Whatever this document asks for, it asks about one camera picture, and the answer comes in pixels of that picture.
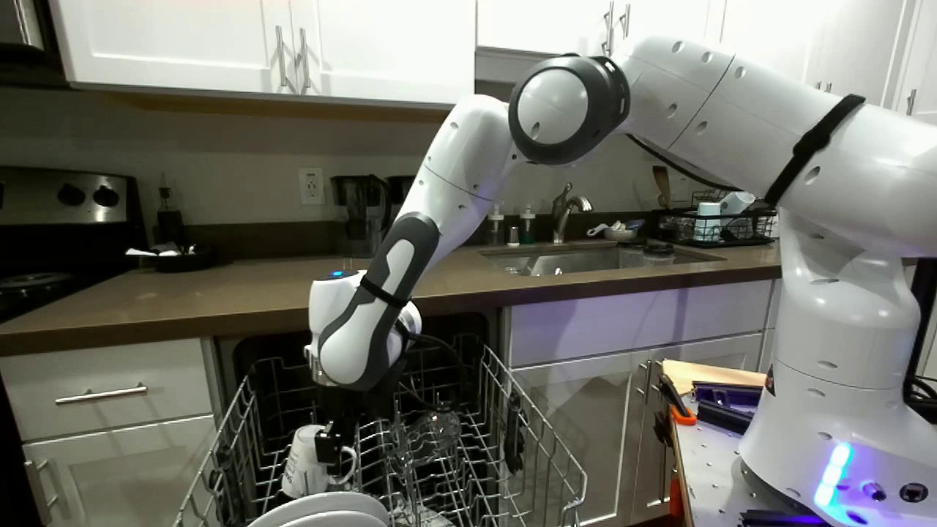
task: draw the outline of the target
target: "dishwasher rack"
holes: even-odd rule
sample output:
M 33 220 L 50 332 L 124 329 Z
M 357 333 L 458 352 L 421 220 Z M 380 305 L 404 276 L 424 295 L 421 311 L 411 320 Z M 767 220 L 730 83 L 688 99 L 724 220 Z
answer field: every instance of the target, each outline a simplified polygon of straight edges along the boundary
M 439 516 L 458 527 L 581 523 L 590 478 L 500 358 L 478 340 L 420 336 L 370 395 L 319 389 L 304 364 L 257 361 L 174 527 L 247 527 L 284 503 L 294 430 L 335 419 L 361 456 L 351 485 L 376 494 L 392 527 Z

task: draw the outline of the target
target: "cabinet door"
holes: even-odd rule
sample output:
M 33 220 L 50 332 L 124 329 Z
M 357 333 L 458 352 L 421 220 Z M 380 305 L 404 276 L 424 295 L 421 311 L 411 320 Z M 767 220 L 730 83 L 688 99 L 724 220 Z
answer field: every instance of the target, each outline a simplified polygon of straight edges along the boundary
M 900 75 L 897 106 L 918 121 L 937 122 L 937 0 L 918 0 L 909 56 Z
M 770 280 L 514 305 L 503 311 L 511 367 L 560 364 L 733 333 L 763 333 Z
M 52 527 L 168 527 L 209 447 L 212 417 L 23 446 Z
M 820 23 L 809 83 L 885 106 L 909 0 L 830 0 L 815 5 Z
M 609 0 L 478 0 L 478 48 L 585 54 Z
M 724 26 L 724 0 L 613 0 L 613 54 L 628 56 L 632 40 L 678 36 L 716 45 Z
M 70 83 L 269 90 L 262 0 L 52 0 Z
M 473 0 L 316 0 L 297 15 L 322 54 L 322 95 L 455 102 L 476 90 Z
M 787 78 L 809 78 L 815 0 L 727 0 L 724 37 L 738 56 Z
M 629 355 L 515 370 L 519 383 L 590 475 L 582 523 L 622 523 L 622 468 L 629 463 L 622 447 L 629 374 Z
M 0 358 L 23 441 L 212 414 L 200 340 Z

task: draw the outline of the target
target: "dish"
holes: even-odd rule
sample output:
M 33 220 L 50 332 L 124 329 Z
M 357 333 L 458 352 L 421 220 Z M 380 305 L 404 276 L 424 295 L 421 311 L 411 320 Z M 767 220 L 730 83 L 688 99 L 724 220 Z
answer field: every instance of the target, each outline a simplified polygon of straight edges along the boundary
M 282 503 L 282 506 L 269 510 L 266 516 L 254 518 L 250 527 L 288 527 L 288 523 L 294 527 L 301 518 L 319 518 L 319 516 L 325 518 L 325 513 L 361 513 L 361 516 L 376 518 L 377 523 L 389 520 L 389 513 L 372 494 L 319 491 L 319 494 L 304 494 L 298 500 Z
M 297 520 L 288 520 L 284 527 L 388 527 L 388 520 L 377 520 L 376 516 L 354 513 L 354 510 L 338 510 L 338 513 L 297 518 Z

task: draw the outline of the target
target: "table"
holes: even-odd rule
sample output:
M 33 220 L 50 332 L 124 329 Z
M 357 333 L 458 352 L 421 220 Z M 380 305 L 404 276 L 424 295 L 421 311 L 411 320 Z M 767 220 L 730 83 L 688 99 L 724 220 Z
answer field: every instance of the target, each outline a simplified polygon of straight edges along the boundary
M 681 395 L 694 380 L 763 387 L 764 374 L 741 370 L 719 370 L 682 361 L 664 361 L 664 374 Z M 793 503 L 743 472 L 738 456 L 738 433 L 697 422 L 670 428 L 678 475 L 682 482 L 682 510 L 688 527 L 738 527 L 746 510 L 793 513 Z

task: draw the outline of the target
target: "backsplash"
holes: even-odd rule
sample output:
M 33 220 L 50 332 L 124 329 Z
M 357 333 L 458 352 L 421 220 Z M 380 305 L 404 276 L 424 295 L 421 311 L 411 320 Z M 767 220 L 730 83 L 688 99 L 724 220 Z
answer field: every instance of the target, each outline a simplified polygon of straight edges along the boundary
M 152 223 L 158 184 L 171 184 L 192 225 L 344 220 L 331 201 L 298 198 L 298 169 L 416 174 L 439 121 L 420 116 L 266 116 L 140 108 L 110 95 L 0 90 L 0 165 L 112 169 L 140 179 Z M 597 212 L 656 207 L 653 159 L 609 137 L 571 166 L 519 166 L 508 213 L 547 212 L 575 184 Z M 691 196 L 681 175 L 678 201 Z

